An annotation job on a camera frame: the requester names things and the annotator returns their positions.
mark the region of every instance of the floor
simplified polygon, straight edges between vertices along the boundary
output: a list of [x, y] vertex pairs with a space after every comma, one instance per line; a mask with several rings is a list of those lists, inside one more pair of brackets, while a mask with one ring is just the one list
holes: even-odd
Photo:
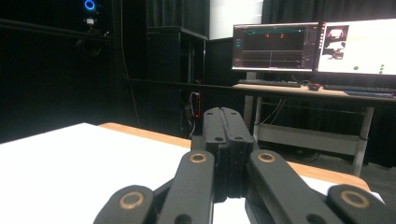
[[[352, 163], [329, 155], [300, 157], [282, 154], [287, 161], [315, 166], [340, 173], [351, 174]], [[384, 168], [374, 163], [363, 165], [361, 179], [366, 181], [371, 191], [379, 193], [385, 204], [396, 213], [396, 168]]]

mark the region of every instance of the computer monitor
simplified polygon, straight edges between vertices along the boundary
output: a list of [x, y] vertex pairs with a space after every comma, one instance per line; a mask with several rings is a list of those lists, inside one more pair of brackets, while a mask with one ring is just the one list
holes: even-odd
[[312, 72], [318, 22], [233, 27], [233, 70]]
[[396, 75], [396, 19], [324, 22], [318, 71]]

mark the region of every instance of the blue light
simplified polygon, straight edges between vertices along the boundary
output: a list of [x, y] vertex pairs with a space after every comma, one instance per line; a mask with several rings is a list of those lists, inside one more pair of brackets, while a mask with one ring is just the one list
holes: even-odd
[[84, 7], [89, 11], [93, 11], [95, 10], [95, 3], [92, 0], [86, 0], [84, 2]]

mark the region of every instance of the table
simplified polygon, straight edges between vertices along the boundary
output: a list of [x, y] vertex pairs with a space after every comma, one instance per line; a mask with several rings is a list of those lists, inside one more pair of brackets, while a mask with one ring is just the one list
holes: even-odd
[[[257, 97], [257, 106], [255, 111], [255, 122], [253, 137], [256, 140], [263, 140], [279, 144], [286, 144], [297, 147], [308, 147], [323, 151], [330, 151], [353, 155], [353, 171], [352, 174], [359, 176], [363, 163], [364, 153], [367, 146], [368, 134], [370, 131], [371, 120], [374, 113], [375, 105], [391, 105], [396, 103], [393, 98], [375, 98], [368, 96], [348, 95], [343, 91], [326, 91], [320, 88], [318, 91], [310, 91], [307, 87], [289, 88], [275, 86], [258, 86], [237, 84], [233, 86], [240, 90], [256, 91], [260, 94]], [[361, 125], [361, 133], [359, 136], [345, 135], [336, 133], [325, 133], [311, 130], [295, 129], [290, 127], [281, 127], [275, 125], [261, 124], [260, 114], [262, 111], [262, 97], [268, 95], [271, 97], [304, 99], [311, 101], [348, 103], [356, 105], [364, 105], [365, 112]], [[248, 109], [252, 105], [245, 106], [245, 113], [249, 115]]]
[[[156, 189], [173, 178], [189, 147], [186, 139], [115, 123], [82, 123], [4, 143], [0, 223], [93, 223], [117, 190], [131, 185]], [[290, 165], [321, 192], [334, 183], [369, 190], [353, 175]], [[231, 222], [247, 223], [244, 200], [215, 204], [213, 223]]]

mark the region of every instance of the wooden table edge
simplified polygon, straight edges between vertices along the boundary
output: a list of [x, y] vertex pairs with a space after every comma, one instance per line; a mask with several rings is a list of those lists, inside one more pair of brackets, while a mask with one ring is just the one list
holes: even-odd
[[[134, 128], [118, 123], [104, 123], [99, 125], [102, 128], [107, 128], [109, 130], [121, 132], [121, 133], [128, 133], [136, 136], [141, 136], [145, 137], [151, 140], [156, 140], [160, 142], [165, 142], [167, 144], [172, 144], [180, 147], [186, 147], [190, 148], [191, 147], [191, 140], [188, 139], [183, 139], [179, 137], [174, 137], [172, 135], [167, 135], [163, 133], [155, 133], [139, 128]], [[298, 164], [295, 162], [289, 162], [288, 164], [291, 166], [291, 168], [298, 174], [306, 177], [311, 177], [323, 181], [328, 181], [332, 182], [334, 184], [348, 184], [352, 185], [361, 189], [365, 189], [370, 191], [369, 186], [367, 183], [354, 176], [354, 175], [347, 175], [343, 173], [338, 173], [335, 171], [330, 171], [330, 170], [325, 170], [325, 169], [320, 169], [317, 167], [312, 167], [312, 166], [307, 166], [307, 165], [302, 165]]]

